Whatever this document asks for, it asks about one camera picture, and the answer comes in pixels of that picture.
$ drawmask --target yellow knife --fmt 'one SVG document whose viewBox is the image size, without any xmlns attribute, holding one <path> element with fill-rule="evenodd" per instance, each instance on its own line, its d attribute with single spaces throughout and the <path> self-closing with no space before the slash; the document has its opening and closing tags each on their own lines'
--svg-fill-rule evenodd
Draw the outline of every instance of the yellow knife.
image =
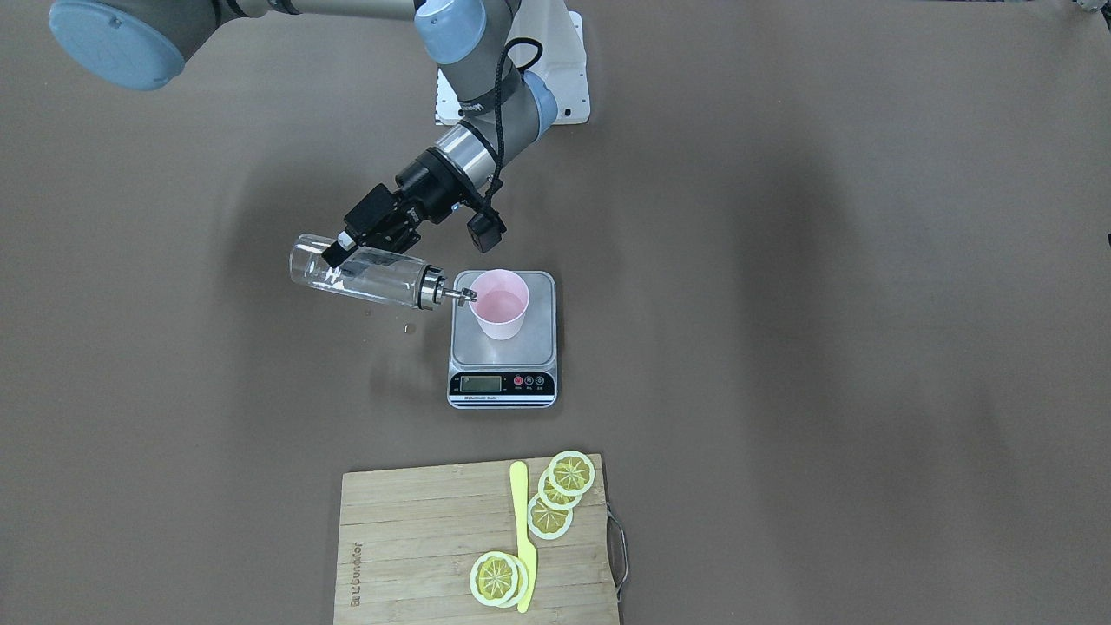
<svg viewBox="0 0 1111 625">
<path fill-rule="evenodd" d="M 513 492 L 513 518 L 517 521 L 517 557 L 524 563 L 529 573 L 529 588 L 517 604 L 517 612 L 524 614 L 532 603 L 532 591 L 537 587 L 537 548 L 529 541 L 526 516 L 529 514 L 529 465 L 517 461 L 509 466 L 509 486 Z"/>
</svg>

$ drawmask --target scale display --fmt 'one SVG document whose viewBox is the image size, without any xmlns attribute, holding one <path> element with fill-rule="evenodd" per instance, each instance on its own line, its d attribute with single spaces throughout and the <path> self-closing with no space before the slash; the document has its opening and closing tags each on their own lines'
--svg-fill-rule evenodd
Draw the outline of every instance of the scale display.
<svg viewBox="0 0 1111 625">
<path fill-rule="evenodd" d="M 469 288 L 482 271 L 463 271 L 456 288 Z M 496 341 L 469 305 L 451 312 L 448 403 L 456 409 L 546 409 L 556 403 L 556 281 L 544 271 L 517 271 L 529 286 L 529 308 L 517 336 Z"/>
</svg>

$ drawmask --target wooden cutting board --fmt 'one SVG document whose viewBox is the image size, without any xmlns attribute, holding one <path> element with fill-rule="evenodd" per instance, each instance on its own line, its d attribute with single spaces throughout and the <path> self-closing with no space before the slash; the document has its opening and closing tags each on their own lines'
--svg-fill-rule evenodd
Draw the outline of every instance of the wooden cutting board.
<svg viewBox="0 0 1111 625">
<path fill-rule="evenodd" d="M 602 457 L 567 534 L 531 536 L 537 587 L 529 612 L 487 607 L 470 592 L 474 561 L 517 553 L 513 461 L 349 473 L 343 476 L 336 625 L 379 623 L 620 625 L 607 547 Z M 550 458 L 531 458 L 529 497 Z"/>
</svg>

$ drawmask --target pink cup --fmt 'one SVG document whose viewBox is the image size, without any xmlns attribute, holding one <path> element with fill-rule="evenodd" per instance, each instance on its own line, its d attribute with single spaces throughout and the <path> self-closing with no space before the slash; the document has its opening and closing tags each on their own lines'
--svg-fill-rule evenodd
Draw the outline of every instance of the pink cup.
<svg viewBox="0 0 1111 625">
<path fill-rule="evenodd" d="M 491 269 L 471 284 L 477 299 L 469 303 L 479 327 L 490 339 L 506 341 L 521 332 L 529 308 L 529 285 L 506 269 Z"/>
</svg>

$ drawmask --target robotic arm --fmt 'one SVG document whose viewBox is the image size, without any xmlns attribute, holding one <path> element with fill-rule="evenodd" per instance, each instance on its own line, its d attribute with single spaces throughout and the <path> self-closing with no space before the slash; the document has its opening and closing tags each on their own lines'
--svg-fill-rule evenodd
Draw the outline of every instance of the robotic arm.
<svg viewBox="0 0 1111 625">
<path fill-rule="evenodd" d="M 556 98 L 539 75 L 508 61 L 509 49 L 539 42 L 506 39 L 521 0 L 56 0 L 50 29 L 74 60 L 101 78 L 137 90 L 158 89 L 217 29 L 269 11 L 412 20 L 459 97 L 463 119 L 343 218 L 322 253 L 339 266 L 360 245 L 402 253 L 418 225 L 440 223 L 460 205 L 476 214 L 468 230 L 489 251 L 506 225 L 490 204 L 501 168 L 551 127 Z M 489 184 L 486 193 L 481 189 Z"/>
</svg>

